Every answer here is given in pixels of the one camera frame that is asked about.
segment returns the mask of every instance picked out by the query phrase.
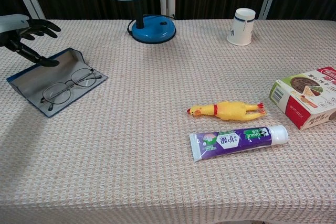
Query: robotic hand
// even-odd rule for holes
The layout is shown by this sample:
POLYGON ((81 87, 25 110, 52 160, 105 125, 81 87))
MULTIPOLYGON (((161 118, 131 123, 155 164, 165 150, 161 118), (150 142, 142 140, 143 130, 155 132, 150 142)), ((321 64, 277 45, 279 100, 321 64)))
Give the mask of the robotic hand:
POLYGON ((47 34, 52 38, 57 38, 51 29, 61 31, 58 26, 44 19, 29 19, 28 16, 21 14, 1 16, 0 47, 5 46, 41 66, 55 67, 59 64, 57 60, 45 58, 20 42, 21 38, 34 40, 35 37, 32 34, 37 36, 47 34))

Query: power cord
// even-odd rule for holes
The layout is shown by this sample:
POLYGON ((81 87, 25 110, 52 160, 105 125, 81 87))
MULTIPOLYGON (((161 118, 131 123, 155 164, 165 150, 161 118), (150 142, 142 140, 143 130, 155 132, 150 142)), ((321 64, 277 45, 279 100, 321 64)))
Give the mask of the power cord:
MULTIPOLYGON (((171 17, 171 16, 167 16, 167 15, 158 15, 158 14, 144 14, 143 15, 143 17, 145 18, 145 17, 150 17, 150 16, 154 16, 154 17, 166 17, 166 18, 171 18, 171 19, 173 19, 173 20, 176 20, 176 18, 175 18, 175 15, 173 15, 173 17, 171 17)), ((130 26, 131 26, 131 24, 133 23, 135 21, 135 19, 133 19, 131 22, 129 22, 129 24, 128 24, 128 26, 127 26, 127 31, 128 31, 128 33, 132 36, 132 31, 131 31, 131 29, 130 29, 130 26)))

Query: white paper cup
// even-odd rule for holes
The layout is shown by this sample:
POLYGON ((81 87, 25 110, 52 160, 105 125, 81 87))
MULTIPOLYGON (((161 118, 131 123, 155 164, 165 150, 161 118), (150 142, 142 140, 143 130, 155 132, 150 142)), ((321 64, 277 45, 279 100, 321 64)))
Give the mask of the white paper cup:
POLYGON ((248 8, 236 10, 227 40, 238 46, 245 46, 251 43, 252 30, 256 12, 248 8))

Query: cardboard box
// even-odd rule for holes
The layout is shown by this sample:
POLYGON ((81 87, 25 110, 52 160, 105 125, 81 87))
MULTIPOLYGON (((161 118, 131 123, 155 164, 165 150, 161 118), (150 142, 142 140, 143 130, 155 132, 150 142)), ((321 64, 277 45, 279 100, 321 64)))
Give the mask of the cardboard box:
POLYGON ((277 80, 270 99, 301 130, 336 119, 336 70, 325 67, 277 80))

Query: yellow rubber chicken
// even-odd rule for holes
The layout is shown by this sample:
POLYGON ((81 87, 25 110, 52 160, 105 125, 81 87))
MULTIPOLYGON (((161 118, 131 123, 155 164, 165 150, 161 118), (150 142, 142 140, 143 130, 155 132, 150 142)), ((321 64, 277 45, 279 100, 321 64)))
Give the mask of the yellow rubber chicken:
POLYGON ((214 115, 222 120, 248 121, 266 115, 262 103, 249 105, 243 102, 220 102, 210 105, 195 105, 187 110, 193 116, 214 115), (259 110, 259 112, 248 113, 246 111, 259 110))

